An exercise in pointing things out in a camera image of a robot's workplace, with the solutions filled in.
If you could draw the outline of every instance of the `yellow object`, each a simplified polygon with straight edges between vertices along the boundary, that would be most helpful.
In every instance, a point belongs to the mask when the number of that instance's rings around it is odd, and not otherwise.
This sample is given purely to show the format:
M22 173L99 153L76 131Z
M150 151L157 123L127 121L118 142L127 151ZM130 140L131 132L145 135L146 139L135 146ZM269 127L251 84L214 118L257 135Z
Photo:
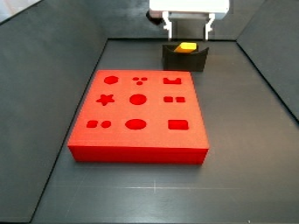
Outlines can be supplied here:
M197 43L182 42L174 51L177 53L191 53L195 50L197 50Z

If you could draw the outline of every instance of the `black tray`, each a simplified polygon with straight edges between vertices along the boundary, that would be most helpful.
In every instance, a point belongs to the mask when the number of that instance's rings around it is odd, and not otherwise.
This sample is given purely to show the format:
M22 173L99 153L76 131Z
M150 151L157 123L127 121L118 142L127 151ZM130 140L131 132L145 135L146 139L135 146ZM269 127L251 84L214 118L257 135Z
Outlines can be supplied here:
M195 52L175 52L178 45L163 45L163 70L202 72L206 65L206 59L210 48Z

